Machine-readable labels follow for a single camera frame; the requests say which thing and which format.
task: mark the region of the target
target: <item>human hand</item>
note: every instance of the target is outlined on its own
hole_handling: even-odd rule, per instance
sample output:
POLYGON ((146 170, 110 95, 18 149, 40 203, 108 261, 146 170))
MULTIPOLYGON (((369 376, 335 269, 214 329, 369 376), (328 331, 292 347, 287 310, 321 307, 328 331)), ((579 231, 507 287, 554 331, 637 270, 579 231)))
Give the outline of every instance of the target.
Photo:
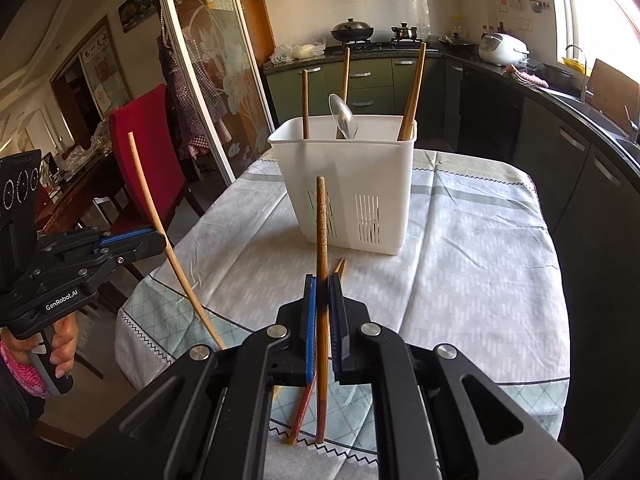
MULTIPOLYGON (((51 356, 49 361, 56 365, 56 377, 60 378, 67 374, 74 367, 74 355, 78 344, 78 325, 76 324, 76 313, 57 320, 53 324, 54 336, 51 340, 51 356)), ((28 352, 42 343, 40 334, 35 334, 28 339, 16 339, 8 329, 4 328, 0 335, 16 362, 21 365, 30 364, 28 352)))

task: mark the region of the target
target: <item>window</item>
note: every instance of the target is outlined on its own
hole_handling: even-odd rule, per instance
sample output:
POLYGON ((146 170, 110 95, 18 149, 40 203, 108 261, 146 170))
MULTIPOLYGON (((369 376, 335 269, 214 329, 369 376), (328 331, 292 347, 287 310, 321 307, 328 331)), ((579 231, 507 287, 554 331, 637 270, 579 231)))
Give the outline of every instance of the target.
MULTIPOLYGON (((590 68, 599 58, 640 82, 640 11, 633 0, 556 0, 556 9, 562 8, 565 44, 579 45, 590 68)), ((571 50, 565 54, 560 43, 559 37, 558 57, 571 57, 571 50)))

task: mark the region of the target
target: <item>faucet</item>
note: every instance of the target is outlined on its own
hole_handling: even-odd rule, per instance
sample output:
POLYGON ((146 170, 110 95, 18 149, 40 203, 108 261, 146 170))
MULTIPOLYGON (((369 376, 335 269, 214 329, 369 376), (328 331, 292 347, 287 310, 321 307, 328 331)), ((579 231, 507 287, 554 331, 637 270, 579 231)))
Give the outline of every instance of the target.
POLYGON ((587 100, 587 95, 589 97, 593 97, 593 92, 589 92, 587 90, 587 57, 584 55, 584 51, 579 46, 573 43, 567 45, 564 50, 567 51, 571 47, 577 48, 582 53, 582 57, 584 58, 584 80, 582 81, 582 87, 580 88, 580 102, 584 103, 587 100))
POLYGON ((638 102, 636 103, 636 120, 633 121, 629 117, 629 110, 625 105, 626 120, 629 121, 629 128, 631 129, 631 142, 638 143, 638 131, 640 130, 640 88, 638 88, 638 102))

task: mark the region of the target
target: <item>poster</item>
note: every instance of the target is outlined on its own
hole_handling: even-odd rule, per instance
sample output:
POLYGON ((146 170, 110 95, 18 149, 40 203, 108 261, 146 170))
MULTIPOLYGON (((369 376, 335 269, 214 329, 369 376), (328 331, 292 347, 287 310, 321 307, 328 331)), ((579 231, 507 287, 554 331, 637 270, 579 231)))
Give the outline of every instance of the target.
POLYGON ((130 101, 118 70, 106 27, 100 30, 80 51, 82 70, 102 116, 130 101))
POLYGON ((122 30, 129 32, 156 12, 154 0, 127 0, 118 7, 122 30))

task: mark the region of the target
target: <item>kitchen cabinet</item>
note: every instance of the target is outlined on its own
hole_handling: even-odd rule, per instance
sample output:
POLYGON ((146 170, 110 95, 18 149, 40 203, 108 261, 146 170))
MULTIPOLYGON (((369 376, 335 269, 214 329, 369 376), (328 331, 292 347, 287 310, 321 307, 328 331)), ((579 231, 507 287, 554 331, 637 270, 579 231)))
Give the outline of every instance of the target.
POLYGON ((511 164, 524 94, 479 70, 464 67, 457 153, 511 164))
MULTIPOLYGON (((308 71, 309 115, 329 115, 329 101, 324 82, 324 69, 318 64, 306 67, 308 71)), ((267 76, 278 121, 282 124, 302 115, 302 69, 286 70, 267 76)))
POLYGON ((394 88, 356 88, 347 93, 347 104, 354 115, 393 115, 394 88))
MULTIPOLYGON (((406 101, 414 81, 415 57, 392 58, 392 73, 394 76, 395 114, 403 115, 406 101)), ((444 60, 427 58, 422 70, 422 84, 420 85, 420 100, 415 113, 418 121, 418 138, 442 137, 442 123, 444 118, 444 60)))
POLYGON ((561 442, 580 461, 585 478, 640 408, 638 225, 640 196, 591 145, 553 235, 571 334, 561 442))
POLYGON ((458 148, 460 130, 460 85, 463 69, 460 63, 449 59, 445 62, 444 87, 444 140, 455 152, 458 148))
MULTIPOLYGON (((342 92, 342 70, 340 63, 325 65, 326 89, 329 93, 340 95, 342 92)), ((393 86, 391 59, 373 58, 356 59, 349 63, 349 91, 357 88, 376 88, 393 86)))
POLYGON ((525 99, 513 165, 533 179, 550 233, 574 192, 589 146, 545 107, 525 99))

